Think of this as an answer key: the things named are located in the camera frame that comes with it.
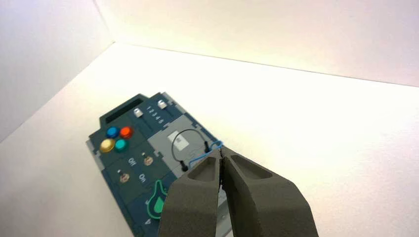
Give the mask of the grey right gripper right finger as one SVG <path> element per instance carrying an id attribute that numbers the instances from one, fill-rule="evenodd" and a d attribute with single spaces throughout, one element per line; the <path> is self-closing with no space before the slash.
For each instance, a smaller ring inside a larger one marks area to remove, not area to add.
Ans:
<path id="1" fill-rule="evenodd" d="M 235 237 L 316 237 L 308 201 L 290 180 L 223 147 L 222 188 Z"/>

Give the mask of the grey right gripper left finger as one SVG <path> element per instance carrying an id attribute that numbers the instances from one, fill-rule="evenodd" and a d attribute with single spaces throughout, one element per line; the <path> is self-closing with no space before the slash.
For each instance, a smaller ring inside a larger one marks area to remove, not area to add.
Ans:
<path id="1" fill-rule="evenodd" d="M 220 160 L 220 151 L 212 151 L 171 184 L 158 236 L 216 236 Z"/>

